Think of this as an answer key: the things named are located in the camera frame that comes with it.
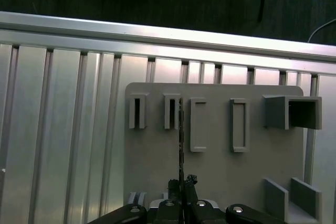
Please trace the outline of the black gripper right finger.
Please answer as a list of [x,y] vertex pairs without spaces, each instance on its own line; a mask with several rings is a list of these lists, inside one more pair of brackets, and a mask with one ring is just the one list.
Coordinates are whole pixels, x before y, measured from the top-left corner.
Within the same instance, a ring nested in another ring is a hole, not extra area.
[[242,204],[233,204],[222,211],[215,203],[199,199],[195,189],[197,177],[184,181],[186,223],[278,223],[279,219]]

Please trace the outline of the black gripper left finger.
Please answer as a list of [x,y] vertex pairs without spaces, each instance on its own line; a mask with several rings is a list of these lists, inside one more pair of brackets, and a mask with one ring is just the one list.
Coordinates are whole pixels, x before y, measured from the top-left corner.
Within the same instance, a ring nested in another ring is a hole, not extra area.
[[139,201],[124,205],[91,223],[181,223],[181,192],[176,179],[168,182],[163,199],[154,200],[146,209]]

